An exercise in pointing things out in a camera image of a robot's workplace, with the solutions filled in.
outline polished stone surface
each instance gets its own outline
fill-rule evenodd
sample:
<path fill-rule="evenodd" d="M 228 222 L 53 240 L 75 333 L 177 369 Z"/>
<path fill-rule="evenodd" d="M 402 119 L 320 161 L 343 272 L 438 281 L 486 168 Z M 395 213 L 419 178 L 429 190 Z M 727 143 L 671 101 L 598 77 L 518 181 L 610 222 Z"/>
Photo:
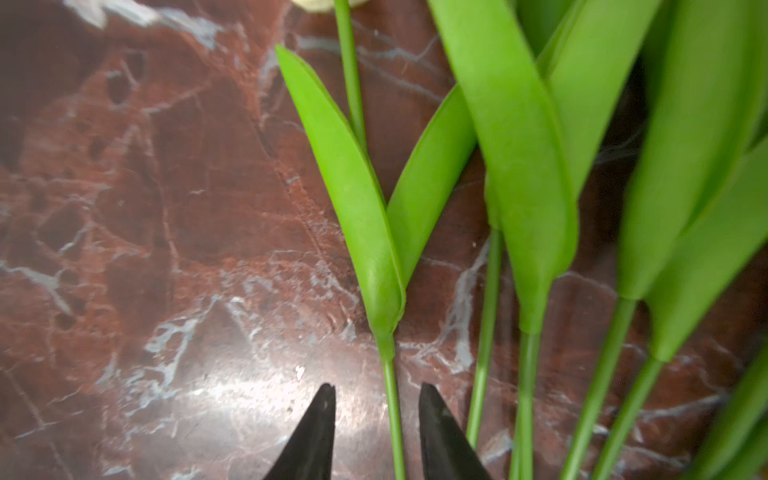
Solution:
<path fill-rule="evenodd" d="M 102 30 L 98 16 L 83 19 L 89 2 L 0 5 L 2 477 L 258 479 L 331 382 L 334 478 L 392 478 L 378 356 L 273 52 L 299 52 L 344 104 L 333 17 L 287 0 L 143 2 L 164 20 L 110 14 Z M 424 1 L 372 0 L 353 17 L 388 196 L 453 80 Z M 610 321 L 641 109 L 629 90 L 620 111 L 635 114 L 614 122 L 581 198 L 578 258 L 551 295 L 535 405 L 543 480 L 563 462 Z M 396 334 L 410 478 L 421 478 L 420 383 L 466 421 L 487 252 L 482 178 L 476 154 Z M 496 478 L 516 400 L 508 270 L 502 290 L 479 441 Z M 615 478 L 674 478 L 688 463 L 754 354 L 766 300 L 763 251 L 664 370 Z M 648 328 L 638 314 L 589 462 Z"/>

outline flower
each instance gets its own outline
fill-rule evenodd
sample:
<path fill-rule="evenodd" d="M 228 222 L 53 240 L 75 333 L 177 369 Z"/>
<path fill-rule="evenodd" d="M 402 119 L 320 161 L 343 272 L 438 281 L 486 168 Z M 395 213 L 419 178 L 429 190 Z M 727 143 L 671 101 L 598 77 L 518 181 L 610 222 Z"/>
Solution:
<path fill-rule="evenodd" d="M 356 7 L 368 0 L 349 0 L 350 7 Z M 333 0 L 293 0 L 293 3 L 308 12 L 330 12 L 333 10 Z"/>

